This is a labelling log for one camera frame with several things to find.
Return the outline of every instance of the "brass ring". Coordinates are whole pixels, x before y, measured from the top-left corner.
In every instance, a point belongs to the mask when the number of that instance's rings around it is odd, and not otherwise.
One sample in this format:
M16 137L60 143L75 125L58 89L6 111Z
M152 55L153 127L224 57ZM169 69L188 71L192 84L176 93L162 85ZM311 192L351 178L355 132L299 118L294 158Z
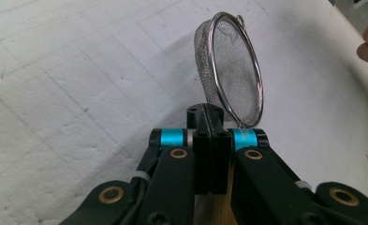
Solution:
M338 194L346 195L349 198L349 200L346 200L346 199L343 199L343 198L339 197ZM340 189L340 188L337 188L337 187L332 187L330 189L330 195L337 202L345 204L347 206L357 206L360 203L359 199L354 194L350 193L347 190Z
M251 153L255 153L257 155L256 156L251 156L250 155ZM262 159L262 154L259 151L256 151L256 150L247 150L247 151L244 152L244 154L248 158L251 158L251 159L254 159L254 160Z
M183 149L174 149L171 152L169 152L169 155L172 158L185 158L187 156L186 150Z
M117 191L117 195L112 198L105 197L105 194L108 191ZM101 193L99 193L98 199L100 202L105 204L117 203L123 198L124 193L125 191L121 187L118 186L106 187L101 191Z

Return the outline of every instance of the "white surface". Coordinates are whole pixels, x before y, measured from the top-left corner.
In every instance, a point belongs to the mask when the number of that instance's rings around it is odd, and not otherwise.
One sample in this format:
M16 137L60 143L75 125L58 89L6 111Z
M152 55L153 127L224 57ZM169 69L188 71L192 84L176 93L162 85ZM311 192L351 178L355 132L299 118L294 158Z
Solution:
M56 224L128 181L152 128L204 102L193 37L242 14L265 88L259 124L313 188L368 196L368 65L325 1L0 1L0 224Z

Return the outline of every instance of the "black object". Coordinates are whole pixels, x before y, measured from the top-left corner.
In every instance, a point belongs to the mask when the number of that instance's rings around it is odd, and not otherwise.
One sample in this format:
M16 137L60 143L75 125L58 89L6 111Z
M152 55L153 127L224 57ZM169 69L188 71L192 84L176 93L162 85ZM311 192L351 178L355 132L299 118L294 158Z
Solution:
M214 105L190 107L187 129L170 134L181 135L178 145L162 146L163 129L154 129L139 174L129 184L110 181L94 188L62 224L192 224L194 195L226 194L230 164L231 207L240 225L368 224L363 194L333 182L316 193L299 187L301 179L271 149L262 129L253 129L257 144L236 152L234 140L241 136L224 130L223 118Z

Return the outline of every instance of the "mesh strainer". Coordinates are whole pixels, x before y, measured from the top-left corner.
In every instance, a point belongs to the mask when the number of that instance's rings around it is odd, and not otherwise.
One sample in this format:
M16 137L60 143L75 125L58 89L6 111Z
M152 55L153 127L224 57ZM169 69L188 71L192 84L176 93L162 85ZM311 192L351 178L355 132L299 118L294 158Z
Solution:
M255 126L262 115L263 89L258 61L243 18L226 12L199 26L195 55L207 102L225 109L239 128Z

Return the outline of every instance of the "blue tape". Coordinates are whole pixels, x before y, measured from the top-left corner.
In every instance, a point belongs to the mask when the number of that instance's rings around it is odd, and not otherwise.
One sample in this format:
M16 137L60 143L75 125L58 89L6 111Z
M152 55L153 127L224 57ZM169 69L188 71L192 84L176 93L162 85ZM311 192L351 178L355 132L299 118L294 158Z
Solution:
M234 145L235 151L248 146L258 146L256 132L251 128L234 128Z
M182 128L162 128L161 146L184 146L184 130Z

